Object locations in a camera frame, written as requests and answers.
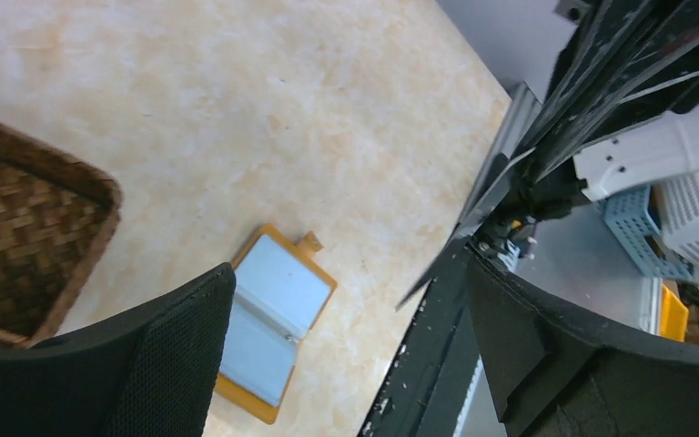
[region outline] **table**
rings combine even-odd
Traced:
[[[0,4],[0,121],[116,178],[122,222],[61,331],[314,230],[339,287],[277,423],[214,396],[206,435],[352,435],[509,98],[432,1]]]

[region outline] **white plastic basket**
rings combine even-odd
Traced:
[[[660,188],[663,242],[699,269],[699,173],[668,179]]]

